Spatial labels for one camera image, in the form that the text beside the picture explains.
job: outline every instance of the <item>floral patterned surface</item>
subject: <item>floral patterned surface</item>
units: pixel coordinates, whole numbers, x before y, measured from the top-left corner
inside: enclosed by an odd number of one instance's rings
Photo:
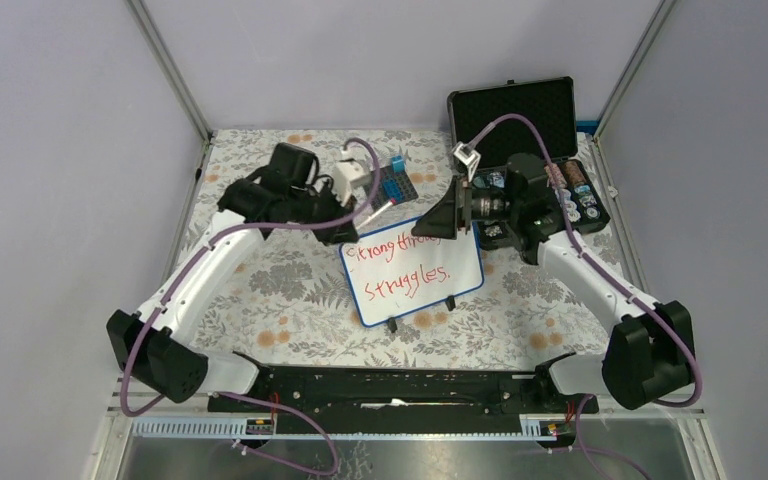
[[[445,192],[452,174],[446,133],[222,130],[213,142],[185,247],[199,238],[225,188],[266,164],[278,142],[314,151],[327,173],[342,142],[352,136],[368,140],[383,159],[405,156],[419,194],[364,231],[418,216]],[[595,179],[588,142],[579,136],[578,158]],[[364,158],[362,150],[358,155]],[[620,271],[611,229],[585,239]],[[482,288],[458,297],[452,312],[443,304],[429,307],[402,318],[398,331],[390,333],[386,326],[361,326],[337,247],[319,244],[309,232],[276,231],[220,288],[194,346],[241,351],[264,363],[484,369],[530,369],[571,350],[604,351],[605,331],[563,284],[523,264],[512,249],[482,257]]]

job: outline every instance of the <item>metal frame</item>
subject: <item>metal frame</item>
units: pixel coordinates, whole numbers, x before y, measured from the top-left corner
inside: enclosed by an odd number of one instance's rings
[[[620,247],[620,263],[622,264],[623,273],[628,281],[641,290],[648,291],[649,285],[646,282],[646,277],[643,275],[640,256],[637,254],[637,248],[634,245],[634,240],[631,238],[631,232],[626,227],[628,221],[622,205],[622,196],[614,186],[611,170],[605,162],[602,148],[596,141],[596,139],[589,138],[587,143],[590,145],[590,151],[593,154],[596,176],[599,179],[599,183],[605,189],[602,202],[611,215],[611,226],[614,229],[614,234],[617,236],[617,243]]]
[[[181,107],[184,109],[190,123],[193,124],[196,133],[198,133],[203,142],[210,142],[212,133],[210,126],[208,126],[192,93],[187,88],[184,77],[172,59],[169,48],[163,41],[163,37],[160,36],[160,32],[157,30],[157,26],[154,24],[154,20],[151,18],[145,3],[143,0],[125,0],[125,3],[128,5],[128,9],[131,10],[134,21],[140,27],[140,31],[145,37],[146,44],[148,44],[151,52],[154,54],[154,58],[169,81],[169,86],[172,87],[175,96],[178,97],[178,101],[181,103]]]
[[[640,69],[640,64],[643,63],[643,59],[646,57],[646,54],[649,53],[649,49],[652,48],[655,38],[661,32],[664,22],[666,22],[677,3],[678,0],[661,0],[661,3],[655,10],[655,14],[652,15],[652,18],[649,20],[649,24],[646,26],[643,36],[640,37],[640,41],[637,43],[637,47],[635,47],[634,52],[631,54],[631,58],[628,60],[625,70],[623,70],[622,75],[620,75],[620,79],[614,87],[614,91],[611,92],[611,96],[608,98],[608,103],[605,104],[605,108],[599,115],[599,126],[594,133],[594,137],[597,139],[605,130],[605,125],[614,114],[625,91],[637,74],[637,70]]]
[[[169,256],[166,259],[166,267],[163,269],[163,281],[172,275],[175,267],[178,264],[178,257],[181,256],[181,244],[184,242],[184,238],[187,234],[187,225],[190,223],[190,217],[195,210],[195,203],[198,198],[198,192],[201,188],[202,182],[204,182],[205,172],[207,170],[207,163],[210,161],[210,155],[213,153],[213,143],[205,143],[205,148],[199,166],[195,171],[195,180],[190,184],[187,189],[186,201],[184,202],[183,210],[181,210],[181,216],[178,218],[178,226],[175,228],[175,237],[172,243],[172,248],[169,251]]]

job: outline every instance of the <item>gray wall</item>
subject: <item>gray wall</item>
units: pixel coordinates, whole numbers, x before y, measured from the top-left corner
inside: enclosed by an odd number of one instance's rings
[[[446,96],[570,75],[595,120],[658,0],[147,0],[217,128],[437,128]]]
[[[0,479],[79,477],[197,149],[124,2],[0,0]]]
[[[768,2],[679,2],[604,147],[651,289],[694,317],[729,478],[768,478]]]

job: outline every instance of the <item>black bracket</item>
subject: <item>black bracket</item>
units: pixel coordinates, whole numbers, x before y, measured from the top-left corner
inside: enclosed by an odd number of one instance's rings
[[[687,309],[673,301],[655,304],[655,312],[695,355]],[[626,316],[622,323],[614,325],[602,362],[602,378],[617,403],[629,410],[693,383],[687,358],[646,314]]]
[[[107,335],[122,370],[143,325],[139,318],[122,310],[116,310],[107,321]],[[132,374],[169,400],[181,403],[193,396],[204,382],[207,357],[172,340],[171,333],[169,329],[149,329]]]

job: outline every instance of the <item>foam case insert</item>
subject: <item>foam case insert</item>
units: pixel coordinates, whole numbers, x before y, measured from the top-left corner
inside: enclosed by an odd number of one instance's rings
[[[570,77],[530,83],[462,90],[449,94],[452,140],[468,142],[488,123],[506,113],[519,113],[534,123],[553,159],[578,153],[575,101]],[[543,157],[537,139],[521,122],[500,123],[476,146],[479,170],[504,167],[515,153]]]

